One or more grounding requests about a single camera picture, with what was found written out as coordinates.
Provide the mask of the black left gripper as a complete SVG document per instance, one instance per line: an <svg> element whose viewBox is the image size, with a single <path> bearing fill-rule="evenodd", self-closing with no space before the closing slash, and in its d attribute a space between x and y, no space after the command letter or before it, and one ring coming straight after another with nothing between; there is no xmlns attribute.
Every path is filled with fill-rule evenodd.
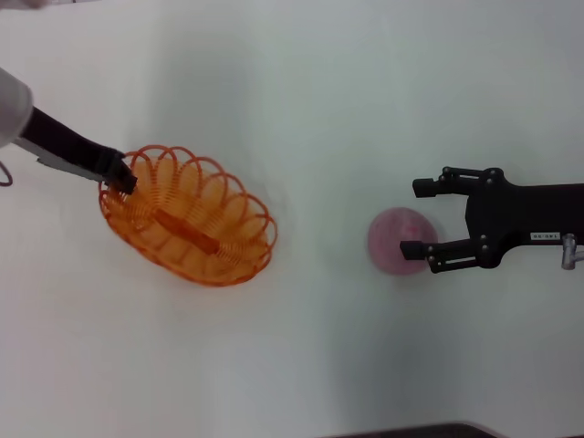
<svg viewBox="0 0 584 438"><path fill-rule="evenodd" d="M107 181L120 193L132 194L137 178L120 151L90 141L34 107L20 134L20 147L53 169L93 181Z"/></svg>

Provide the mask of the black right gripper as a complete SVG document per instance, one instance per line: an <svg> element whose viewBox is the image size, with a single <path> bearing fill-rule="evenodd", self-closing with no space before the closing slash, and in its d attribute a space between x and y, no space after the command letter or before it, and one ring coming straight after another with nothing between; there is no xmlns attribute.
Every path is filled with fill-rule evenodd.
<svg viewBox="0 0 584 438"><path fill-rule="evenodd" d="M415 179L417 198L468 196L465 221L470 238L445 243L401 241L406 260L425 260L434 274L495 268L519 246L559 245L561 265L583 260L583 185L530 185L509 182L499 169L444 167L437 180Z"/></svg>

